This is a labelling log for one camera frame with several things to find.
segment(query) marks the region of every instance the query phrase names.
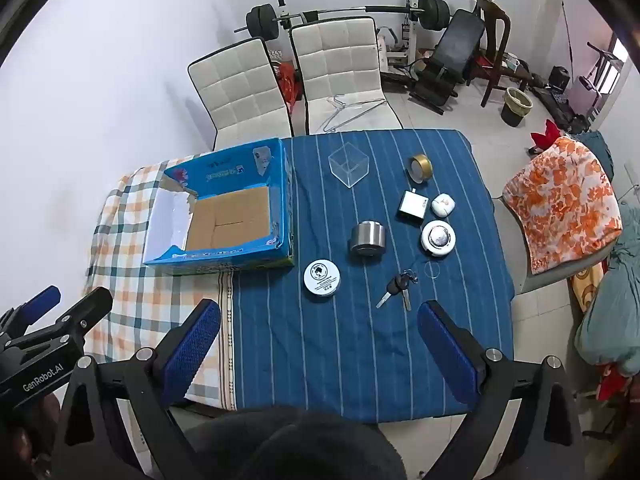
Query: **floral fabric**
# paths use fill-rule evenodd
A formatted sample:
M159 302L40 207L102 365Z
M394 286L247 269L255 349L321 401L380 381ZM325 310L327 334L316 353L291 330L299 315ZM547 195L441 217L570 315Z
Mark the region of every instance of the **floral fabric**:
M533 274L593 254L622 232L607 175L593 153L569 137L508 181L502 197L520 219Z

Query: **keys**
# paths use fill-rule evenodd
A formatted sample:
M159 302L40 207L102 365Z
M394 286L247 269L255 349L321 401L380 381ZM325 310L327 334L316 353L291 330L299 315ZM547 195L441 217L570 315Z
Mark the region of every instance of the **keys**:
M393 279L386 284L386 293L384 296L382 296L382 299L378 302L378 304L376 305L376 308L380 308L382 305L385 304L386 300L388 300L392 296L395 296L396 294L399 294L401 291L402 291L402 298L404 301L404 307L407 308L408 296L405 296L404 292L407 290L407 287L409 287L410 281L413 281L413 280L408 274L396 274L393 277ZM411 304L409 304L409 307L407 308L407 310L411 310Z

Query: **silver screw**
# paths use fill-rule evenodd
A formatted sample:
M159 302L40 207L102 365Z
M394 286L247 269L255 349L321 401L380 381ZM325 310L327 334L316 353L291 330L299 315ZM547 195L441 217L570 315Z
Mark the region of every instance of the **silver screw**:
M91 364L91 358L85 355L78 359L78 368L88 368Z
M136 359L138 359L138 361L149 361L153 354L154 351L151 348L141 348L136 352Z
M562 361L555 355L550 355L546 358L546 364L548 364L552 368L559 368L562 366Z
M486 355L486 358L489 359L489 361L493 361L494 363L497 363L502 359L502 352L497 348L488 348L484 355Z

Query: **blue cardboard box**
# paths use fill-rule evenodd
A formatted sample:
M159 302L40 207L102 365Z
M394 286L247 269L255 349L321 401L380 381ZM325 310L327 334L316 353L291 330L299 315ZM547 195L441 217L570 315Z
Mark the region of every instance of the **blue cardboard box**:
M164 171L143 262L168 274L293 265L291 168L280 139Z

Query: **transparent box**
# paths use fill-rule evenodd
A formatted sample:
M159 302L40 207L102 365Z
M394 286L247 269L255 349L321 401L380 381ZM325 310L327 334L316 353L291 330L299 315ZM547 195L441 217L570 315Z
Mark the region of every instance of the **transparent box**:
M350 142L329 155L331 172L346 187L353 187L369 173L369 157Z

